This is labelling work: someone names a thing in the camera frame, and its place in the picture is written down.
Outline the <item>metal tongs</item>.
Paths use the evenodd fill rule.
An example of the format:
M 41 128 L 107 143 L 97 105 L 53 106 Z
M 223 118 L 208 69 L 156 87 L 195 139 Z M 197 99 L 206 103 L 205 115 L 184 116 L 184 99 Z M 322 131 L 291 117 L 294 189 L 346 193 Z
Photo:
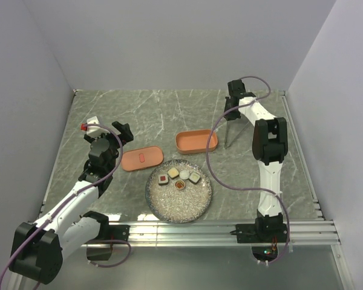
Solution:
M 226 122 L 224 148 L 228 149 L 236 142 L 250 126 L 250 121 L 244 117 Z

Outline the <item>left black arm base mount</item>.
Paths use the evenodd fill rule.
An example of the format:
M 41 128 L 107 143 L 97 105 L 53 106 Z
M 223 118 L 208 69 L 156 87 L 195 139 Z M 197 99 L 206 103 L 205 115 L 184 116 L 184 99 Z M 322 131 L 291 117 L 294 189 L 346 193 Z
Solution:
M 124 240 L 127 241 L 129 238 L 130 226 L 127 224 L 114 224 L 109 225 L 107 238 L 110 240 Z

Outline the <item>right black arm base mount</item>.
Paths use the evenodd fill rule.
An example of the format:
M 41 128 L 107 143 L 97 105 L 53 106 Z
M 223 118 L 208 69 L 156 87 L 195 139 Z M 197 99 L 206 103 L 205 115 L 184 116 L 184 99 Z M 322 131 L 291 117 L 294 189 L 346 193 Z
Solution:
M 237 243 L 283 243 L 287 241 L 286 224 L 273 225 L 236 224 L 230 234 L 237 237 Z

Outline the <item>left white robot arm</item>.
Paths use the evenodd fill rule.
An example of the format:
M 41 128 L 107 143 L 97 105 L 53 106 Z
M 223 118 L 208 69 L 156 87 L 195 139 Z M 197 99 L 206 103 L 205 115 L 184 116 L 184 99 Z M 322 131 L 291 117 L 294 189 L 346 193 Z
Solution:
M 81 125 L 90 144 L 82 173 L 52 210 L 17 227 L 7 270 L 47 285 L 64 260 L 83 244 L 117 242 L 108 216 L 86 211 L 106 192 L 121 163 L 124 145 L 134 139 L 129 124 L 115 121 L 112 126 L 109 129 L 97 118 Z

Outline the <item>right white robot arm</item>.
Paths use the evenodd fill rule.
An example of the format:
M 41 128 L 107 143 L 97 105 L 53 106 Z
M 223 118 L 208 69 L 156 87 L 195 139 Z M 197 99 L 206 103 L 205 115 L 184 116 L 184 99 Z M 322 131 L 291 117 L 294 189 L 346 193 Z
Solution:
M 242 238 L 249 242 L 285 242 L 287 225 L 284 211 L 277 197 L 281 194 L 281 170 L 288 153 L 287 121 L 276 117 L 257 100 L 255 94 L 246 91 L 241 79 L 227 83 L 229 96 L 224 110 L 227 121 L 245 116 L 253 125 L 252 153 L 260 171 L 260 200 L 253 228 L 237 227 Z

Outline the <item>orange lunch box base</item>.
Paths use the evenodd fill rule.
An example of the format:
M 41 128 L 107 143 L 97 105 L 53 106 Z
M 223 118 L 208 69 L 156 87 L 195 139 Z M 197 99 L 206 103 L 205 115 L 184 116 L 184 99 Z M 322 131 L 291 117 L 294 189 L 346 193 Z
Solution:
M 183 155 L 205 153 L 210 134 L 210 129 L 179 132 L 175 137 L 176 148 Z

